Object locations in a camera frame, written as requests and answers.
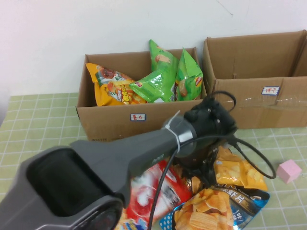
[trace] pink block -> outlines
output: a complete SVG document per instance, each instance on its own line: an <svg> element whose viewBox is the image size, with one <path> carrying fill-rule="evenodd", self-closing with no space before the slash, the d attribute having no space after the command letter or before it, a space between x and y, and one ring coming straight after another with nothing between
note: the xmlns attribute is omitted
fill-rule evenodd
<svg viewBox="0 0 307 230"><path fill-rule="evenodd" d="M301 172L302 169L293 160L288 160L278 166L276 173L287 184L295 180Z"/></svg>

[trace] orange chip bag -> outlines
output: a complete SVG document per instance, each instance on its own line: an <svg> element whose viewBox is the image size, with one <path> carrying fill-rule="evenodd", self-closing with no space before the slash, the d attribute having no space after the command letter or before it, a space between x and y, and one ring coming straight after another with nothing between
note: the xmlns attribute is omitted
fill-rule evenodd
<svg viewBox="0 0 307 230"><path fill-rule="evenodd" d="M214 170L218 184L247 184L244 166L241 161L215 161Z"/></svg>
<svg viewBox="0 0 307 230"><path fill-rule="evenodd" d="M250 163L247 161L242 161L245 169L245 175L247 179L247 185L244 185L245 188L257 188L264 191L267 191L267 185L263 180L263 175L258 172Z"/></svg>
<svg viewBox="0 0 307 230"><path fill-rule="evenodd" d="M135 81L127 75L92 63L86 67L94 83L97 106L146 103L130 88Z"/></svg>
<svg viewBox="0 0 307 230"><path fill-rule="evenodd" d="M219 148L214 170L218 184L233 184L245 188L268 190L263 175L246 160L243 161L237 155L232 154L229 149Z"/></svg>

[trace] robotic arm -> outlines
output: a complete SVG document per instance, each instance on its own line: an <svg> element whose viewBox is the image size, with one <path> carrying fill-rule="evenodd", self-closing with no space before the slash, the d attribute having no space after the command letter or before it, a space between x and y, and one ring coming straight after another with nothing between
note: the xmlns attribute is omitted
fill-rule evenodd
<svg viewBox="0 0 307 230"><path fill-rule="evenodd" d="M130 201L130 180L184 145L176 159L196 169L237 130L213 98L169 126L113 142L78 140L24 161L0 203L0 230L112 230ZM203 141L204 136L216 136Z"/></svg>

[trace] snack bag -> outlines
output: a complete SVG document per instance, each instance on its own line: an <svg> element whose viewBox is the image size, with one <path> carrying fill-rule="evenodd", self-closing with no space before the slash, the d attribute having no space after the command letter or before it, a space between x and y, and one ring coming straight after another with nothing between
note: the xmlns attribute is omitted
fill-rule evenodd
<svg viewBox="0 0 307 230"><path fill-rule="evenodd" d="M202 71L192 56L183 49L175 82L175 101L200 99Z"/></svg>
<svg viewBox="0 0 307 230"><path fill-rule="evenodd" d="M160 221L170 230L242 230L268 203L270 195L259 189L218 184L203 189Z"/></svg>
<svg viewBox="0 0 307 230"><path fill-rule="evenodd" d="M97 106L146 103L129 87L135 81L127 75L92 63L86 67L94 83Z"/></svg>
<svg viewBox="0 0 307 230"><path fill-rule="evenodd" d="M241 160L241 158L232 154L229 149L219 147L214 171L218 184L234 184L245 188L268 190L263 175L247 160Z"/></svg>
<svg viewBox="0 0 307 230"><path fill-rule="evenodd" d="M130 84L131 89L147 102L172 102L175 100L175 77L178 59L149 41L152 73Z"/></svg>
<svg viewBox="0 0 307 230"><path fill-rule="evenodd" d="M123 212L116 229L147 229L155 192L165 166L166 161L161 161L131 182L130 203ZM186 202L191 197L191 191L182 183L173 169L170 168L162 184L153 221L162 217L174 207Z"/></svg>

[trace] open cardboard box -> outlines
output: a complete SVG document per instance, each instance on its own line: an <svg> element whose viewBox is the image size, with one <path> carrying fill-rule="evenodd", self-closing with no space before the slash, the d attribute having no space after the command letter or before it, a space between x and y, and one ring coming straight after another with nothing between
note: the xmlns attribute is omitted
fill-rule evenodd
<svg viewBox="0 0 307 230"><path fill-rule="evenodd" d="M199 64L196 48L186 50ZM169 50L169 52L180 59L182 49ZM151 59L148 51L85 55L76 109L80 122L90 140L112 141L160 129L163 123L178 110L181 114L184 114L201 102L201 100L194 100L97 107L94 97L94 84L86 68L86 63L94 63L114 69L137 81L151 73ZM202 84L202 98L205 95L206 91L204 84Z"/></svg>
<svg viewBox="0 0 307 230"><path fill-rule="evenodd" d="M307 126L306 31L207 38L203 49L207 93L237 99L239 128ZM233 101L217 96L226 108Z"/></svg>

